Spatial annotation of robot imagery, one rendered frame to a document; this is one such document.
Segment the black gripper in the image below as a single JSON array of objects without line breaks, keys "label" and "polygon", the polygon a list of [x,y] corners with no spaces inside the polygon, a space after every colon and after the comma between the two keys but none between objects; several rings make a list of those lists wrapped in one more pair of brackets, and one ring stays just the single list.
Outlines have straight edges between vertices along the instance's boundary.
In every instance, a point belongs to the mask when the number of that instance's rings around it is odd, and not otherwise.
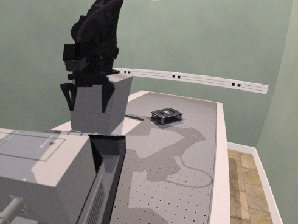
[{"label": "black gripper", "polygon": [[[84,79],[84,80],[80,80],[80,79]],[[60,87],[67,100],[70,111],[74,110],[78,87],[92,87],[92,85],[102,85],[102,113],[105,113],[107,104],[115,90],[114,84],[109,82],[109,78],[107,78],[106,75],[104,74],[68,74],[68,80],[75,80],[75,84],[64,83],[64,84],[60,84]],[[69,91],[71,92],[71,95],[69,95]]]}]

